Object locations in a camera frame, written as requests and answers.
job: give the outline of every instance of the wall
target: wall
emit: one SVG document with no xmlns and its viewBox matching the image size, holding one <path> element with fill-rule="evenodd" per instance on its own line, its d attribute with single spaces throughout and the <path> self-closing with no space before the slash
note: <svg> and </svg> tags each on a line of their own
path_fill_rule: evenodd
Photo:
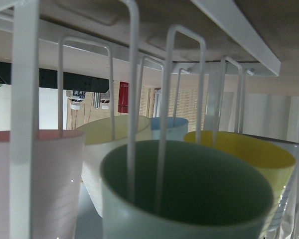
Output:
<svg viewBox="0 0 299 239">
<path fill-rule="evenodd" d="M 243 133 L 287 139 L 290 96 L 246 94 Z M 236 93 L 224 92 L 220 131 L 234 130 Z"/>
<path fill-rule="evenodd" d="M 0 130 L 10 130 L 11 85 L 0 87 Z M 66 128 L 67 98 L 63 97 L 63 128 Z M 57 129 L 57 90 L 39 88 L 39 127 Z"/>
</svg>

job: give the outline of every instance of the plastic cup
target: plastic cup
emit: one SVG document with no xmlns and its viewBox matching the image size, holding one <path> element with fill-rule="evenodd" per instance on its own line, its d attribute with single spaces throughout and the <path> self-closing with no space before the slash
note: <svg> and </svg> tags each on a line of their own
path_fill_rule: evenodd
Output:
<svg viewBox="0 0 299 239">
<path fill-rule="evenodd" d="M 188 133 L 184 141 L 195 143 L 195 132 Z M 201 144 L 212 146 L 211 131 L 201 132 Z M 274 204 L 264 225 L 263 235 L 272 221 L 294 170 L 295 158 L 286 150 L 271 143 L 230 132 L 217 133 L 215 148 L 254 166 L 270 183 L 274 193 Z"/>
<path fill-rule="evenodd" d="M 99 182 L 101 162 L 111 150 L 128 142 L 128 116 L 116 116 L 114 119 L 116 140 L 111 140 L 110 118 L 96 120 L 77 128 L 86 133 L 86 155 L 83 161 L 82 179 L 100 216 L 102 216 L 102 195 Z M 151 139 L 150 120 L 139 116 L 136 140 L 149 139 Z"/>
<path fill-rule="evenodd" d="M 296 177 L 298 167 L 299 167 L 299 143 L 275 139 L 275 138 L 255 136 L 255 135 L 248 135 L 248 134 L 245 134 L 245 135 L 272 143 L 272 144 L 288 151 L 296 160 L 296 166 L 294 168 L 294 171 L 290 177 L 288 184 L 286 185 L 286 189 L 283 193 L 282 199 L 280 200 L 279 206 L 275 212 L 275 215 L 271 221 L 271 224 L 268 227 L 268 231 L 271 232 L 271 231 L 276 230 L 281 224 L 281 221 L 283 219 L 283 214 L 284 214 L 284 211 L 285 211 L 285 208 L 287 205 L 287 200 L 288 200 L 288 197 L 290 194 L 290 190 L 295 181 L 295 177 Z"/>
<path fill-rule="evenodd" d="M 135 204 L 127 200 L 126 145 L 101 166 L 107 239 L 256 239 L 272 203 L 253 167 L 219 150 L 166 142 L 161 214 L 154 213 L 158 140 L 136 143 Z"/>
<path fill-rule="evenodd" d="M 150 118 L 151 134 L 154 140 L 160 137 L 159 117 Z M 175 118 L 175 126 L 173 127 L 173 117 L 167 118 L 167 140 L 183 141 L 185 134 L 188 133 L 188 120 L 184 118 Z"/>
<path fill-rule="evenodd" d="M 39 130 L 32 174 L 33 238 L 74 238 L 85 135 Z M 0 238 L 9 238 L 9 131 L 0 131 Z"/>
</svg>

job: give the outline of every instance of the light blue cup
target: light blue cup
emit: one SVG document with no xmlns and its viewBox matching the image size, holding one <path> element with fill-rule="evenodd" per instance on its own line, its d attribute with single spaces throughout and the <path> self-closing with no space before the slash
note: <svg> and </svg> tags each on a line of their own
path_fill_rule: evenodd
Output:
<svg viewBox="0 0 299 239">
<path fill-rule="evenodd" d="M 150 118 L 150 128 L 153 140 L 159 140 L 160 137 L 160 126 L 159 117 Z M 184 118 L 175 119 L 175 126 L 173 127 L 173 117 L 167 118 L 167 140 L 184 141 L 185 134 L 188 133 L 188 120 Z"/>
</svg>

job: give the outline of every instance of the green cup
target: green cup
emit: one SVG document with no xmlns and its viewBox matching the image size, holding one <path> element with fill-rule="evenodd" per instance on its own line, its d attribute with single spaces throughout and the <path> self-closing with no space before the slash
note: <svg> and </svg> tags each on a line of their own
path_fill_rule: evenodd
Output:
<svg viewBox="0 0 299 239">
<path fill-rule="evenodd" d="M 107 239 L 257 239 L 273 204 L 265 178 L 219 150 L 166 142 L 161 212 L 154 213 L 158 141 L 136 142 L 135 203 L 127 200 L 127 146 L 101 165 Z"/>
</svg>

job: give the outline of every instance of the red bottle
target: red bottle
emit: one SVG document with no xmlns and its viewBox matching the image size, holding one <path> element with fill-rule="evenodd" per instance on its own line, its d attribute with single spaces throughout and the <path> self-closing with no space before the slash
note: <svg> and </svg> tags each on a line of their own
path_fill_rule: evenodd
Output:
<svg viewBox="0 0 299 239">
<path fill-rule="evenodd" d="M 128 113 L 128 104 L 129 104 L 129 84 L 127 82 L 120 82 L 118 112 Z"/>
</svg>

